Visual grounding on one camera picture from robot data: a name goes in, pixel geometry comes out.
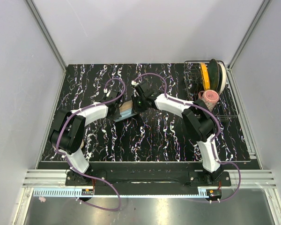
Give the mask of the black glasses case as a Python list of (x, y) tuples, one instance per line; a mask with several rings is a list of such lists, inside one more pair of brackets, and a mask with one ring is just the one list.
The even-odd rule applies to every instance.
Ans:
[(129, 100), (124, 102), (119, 108), (119, 115), (113, 120), (114, 122), (126, 120), (133, 117), (137, 112), (133, 109), (133, 101)]

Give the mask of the light blue cleaning cloth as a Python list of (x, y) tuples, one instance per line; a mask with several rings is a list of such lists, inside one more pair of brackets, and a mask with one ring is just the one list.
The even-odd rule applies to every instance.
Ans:
[(122, 120), (126, 120), (130, 117), (133, 117), (135, 114), (133, 113), (133, 110), (132, 109), (128, 109), (128, 110), (125, 110), (125, 111), (122, 111), (120, 112), (119, 116), (117, 118), (115, 118), (113, 121), (114, 122), (119, 122), (119, 121), (122, 121)]

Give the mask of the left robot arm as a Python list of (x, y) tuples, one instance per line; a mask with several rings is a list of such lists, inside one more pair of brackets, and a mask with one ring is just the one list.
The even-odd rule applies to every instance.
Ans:
[(76, 172), (75, 180), (85, 186), (91, 182), (92, 174), (88, 172), (89, 162), (82, 152), (84, 128), (88, 124), (108, 118), (119, 112), (119, 103), (123, 93), (107, 91), (100, 102), (78, 110), (58, 110), (53, 121), (48, 139), (56, 152), (64, 156), (70, 169)]

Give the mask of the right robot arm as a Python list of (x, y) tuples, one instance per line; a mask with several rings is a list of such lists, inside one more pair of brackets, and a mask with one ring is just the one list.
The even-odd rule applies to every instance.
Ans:
[(133, 109), (137, 113), (154, 108), (183, 119), (190, 139), (196, 141), (199, 147), (204, 169), (204, 182), (209, 186), (219, 182), (223, 170), (214, 141), (217, 122), (206, 104), (202, 100), (192, 102), (166, 96), (164, 93), (149, 88), (146, 81), (141, 83), (132, 81), (131, 84), (135, 89), (135, 94), (132, 95)]

